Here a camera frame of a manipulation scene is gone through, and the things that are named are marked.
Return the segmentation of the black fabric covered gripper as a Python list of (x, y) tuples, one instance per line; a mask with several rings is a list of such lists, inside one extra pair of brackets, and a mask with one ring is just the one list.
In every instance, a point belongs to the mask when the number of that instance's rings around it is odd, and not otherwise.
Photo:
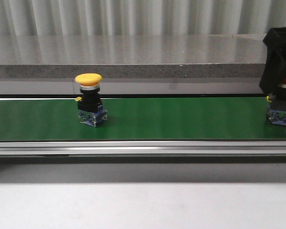
[(259, 87), (269, 94), (286, 79), (286, 27), (271, 28), (263, 43), (267, 47), (267, 55)]

